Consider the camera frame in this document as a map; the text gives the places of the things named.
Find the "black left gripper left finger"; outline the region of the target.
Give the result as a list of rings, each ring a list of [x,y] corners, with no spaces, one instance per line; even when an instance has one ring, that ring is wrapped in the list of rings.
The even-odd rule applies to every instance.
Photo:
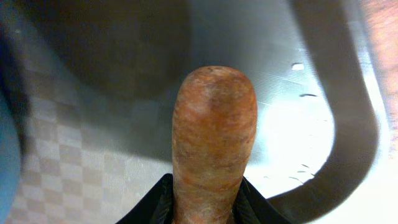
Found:
[[[173,176],[165,174],[116,224],[172,224],[173,205]]]

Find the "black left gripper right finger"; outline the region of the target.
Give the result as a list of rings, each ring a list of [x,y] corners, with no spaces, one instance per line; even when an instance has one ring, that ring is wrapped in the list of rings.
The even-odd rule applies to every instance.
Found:
[[[233,204],[236,224],[291,224],[244,177]]]

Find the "orange carrot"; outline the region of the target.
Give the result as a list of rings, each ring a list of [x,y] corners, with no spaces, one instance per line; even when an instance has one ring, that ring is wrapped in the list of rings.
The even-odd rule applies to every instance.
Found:
[[[256,95],[243,72],[207,66],[187,76],[172,118],[175,223],[227,222],[256,130]]]

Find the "large dark blue plate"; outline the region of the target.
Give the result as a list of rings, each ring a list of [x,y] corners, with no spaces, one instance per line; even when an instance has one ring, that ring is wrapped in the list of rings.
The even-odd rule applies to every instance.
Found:
[[[1,92],[1,224],[11,211],[21,173],[21,149],[8,102]]]

